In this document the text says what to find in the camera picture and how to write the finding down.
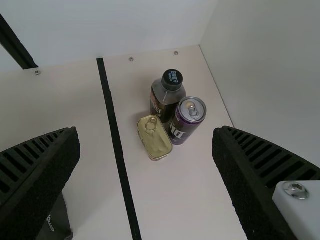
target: gold tin can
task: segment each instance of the gold tin can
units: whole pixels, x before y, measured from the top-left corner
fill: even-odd
[[[141,118],[138,134],[152,161],[159,161],[172,151],[172,143],[160,119],[155,115]]]

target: bag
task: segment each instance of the bag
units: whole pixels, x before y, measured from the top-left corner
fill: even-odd
[[[67,206],[60,193],[36,240],[72,240],[73,237]]]

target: black bottle cap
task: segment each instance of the black bottle cap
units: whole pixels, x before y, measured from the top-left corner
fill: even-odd
[[[162,86],[168,91],[177,91],[181,88],[184,77],[181,72],[175,69],[169,69],[163,74],[161,83]]]

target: can lid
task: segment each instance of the can lid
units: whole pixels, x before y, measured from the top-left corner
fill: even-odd
[[[187,96],[179,104],[181,115],[190,122],[201,122],[207,114],[205,103],[197,97]]]
[[[162,76],[162,86],[168,91],[177,91],[181,88],[184,77],[181,72],[175,69],[169,69]]]
[[[157,116],[141,118],[137,128],[141,141],[153,161],[164,158],[172,151],[172,143]]]

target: plastic bottle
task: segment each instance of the plastic bottle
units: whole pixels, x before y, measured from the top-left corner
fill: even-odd
[[[165,71],[162,79],[153,82],[150,96],[150,112],[160,118],[163,124],[175,114],[179,102],[186,96],[182,85],[184,78],[178,70]]]

